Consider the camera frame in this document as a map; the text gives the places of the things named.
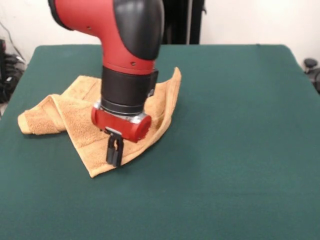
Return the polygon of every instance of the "black cable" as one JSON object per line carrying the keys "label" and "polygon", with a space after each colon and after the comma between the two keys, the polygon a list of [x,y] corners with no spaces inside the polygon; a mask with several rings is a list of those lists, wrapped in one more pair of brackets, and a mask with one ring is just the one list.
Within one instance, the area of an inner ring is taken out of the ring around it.
{"label": "black cable", "polygon": [[24,57],[22,56],[21,52],[16,48],[15,44],[14,44],[14,41],[12,40],[12,37],[11,37],[11,33],[10,31],[8,30],[8,28],[6,28],[6,26],[0,21],[0,26],[7,32],[8,36],[9,36],[9,40],[14,48],[14,50],[19,54],[19,56],[25,61]]}

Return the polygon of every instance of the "black joint cover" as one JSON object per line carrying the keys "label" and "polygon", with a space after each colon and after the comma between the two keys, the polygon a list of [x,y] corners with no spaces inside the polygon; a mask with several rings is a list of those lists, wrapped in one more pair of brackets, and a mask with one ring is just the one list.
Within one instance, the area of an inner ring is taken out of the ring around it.
{"label": "black joint cover", "polygon": [[148,75],[134,75],[103,67],[101,106],[106,111],[134,116],[144,111],[147,98],[153,95],[158,71]]}
{"label": "black joint cover", "polygon": [[158,57],[165,27],[163,0],[113,1],[121,40],[134,56],[144,60]]}

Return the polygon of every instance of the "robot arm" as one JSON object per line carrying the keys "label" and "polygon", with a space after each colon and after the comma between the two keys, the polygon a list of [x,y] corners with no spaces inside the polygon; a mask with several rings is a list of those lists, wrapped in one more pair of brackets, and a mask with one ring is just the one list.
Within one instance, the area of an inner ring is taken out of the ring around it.
{"label": "robot arm", "polygon": [[164,34],[162,0],[48,0],[54,20],[67,30],[98,37],[103,51],[101,99],[94,125],[110,135],[106,161],[121,165],[124,142],[143,139],[151,117],[144,113],[155,91]]}

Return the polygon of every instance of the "green tablecloth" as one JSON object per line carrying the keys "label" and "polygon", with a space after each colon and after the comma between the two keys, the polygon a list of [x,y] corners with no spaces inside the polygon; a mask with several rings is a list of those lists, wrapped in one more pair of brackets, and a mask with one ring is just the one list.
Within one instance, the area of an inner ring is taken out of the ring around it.
{"label": "green tablecloth", "polygon": [[91,179],[66,133],[25,136],[17,116],[78,75],[92,45],[36,49],[0,121],[0,239],[316,240],[319,96],[281,45],[164,46],[183,78],[171,127]]}

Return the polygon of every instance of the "towel fold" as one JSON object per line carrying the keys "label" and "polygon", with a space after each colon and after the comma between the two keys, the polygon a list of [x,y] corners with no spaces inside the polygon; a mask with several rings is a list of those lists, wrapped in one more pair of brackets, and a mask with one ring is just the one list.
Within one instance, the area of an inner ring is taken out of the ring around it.
{"label": "towel fold", "polygon": [[[123,165],[142,154],[167,131],[176,107],[181,78],[176,67],[171,79],[156,84],[154,96],[145,103],[145,112],[152,117],[150,130],[138,143],[124,141]],[[91,110],[101,97],[100,90],[101,79],[79,76],[63,94],[51,94],[19,115],[19,128],[26,135],[67,131],[91,178],[110,171],[114,167],[106,162],[109,136],[91,121]]]}

